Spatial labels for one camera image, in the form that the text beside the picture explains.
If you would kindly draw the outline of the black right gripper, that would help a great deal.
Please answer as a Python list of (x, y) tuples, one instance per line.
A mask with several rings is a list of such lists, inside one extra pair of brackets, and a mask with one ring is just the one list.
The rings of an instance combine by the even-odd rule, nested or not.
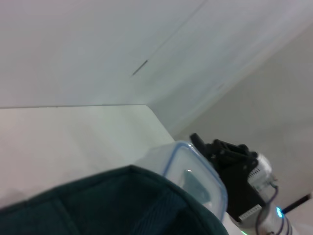
[(221, 140), (205, 144), (198, 134), (190, 135), (191, 143), (219, 174), (228, 195), (227, 213), (235, 220), (253, 207), (264, 207), (265, 200), (248, 182), (248, 176), (258, 165), (256, 153), (244, 145), (234, 145)]

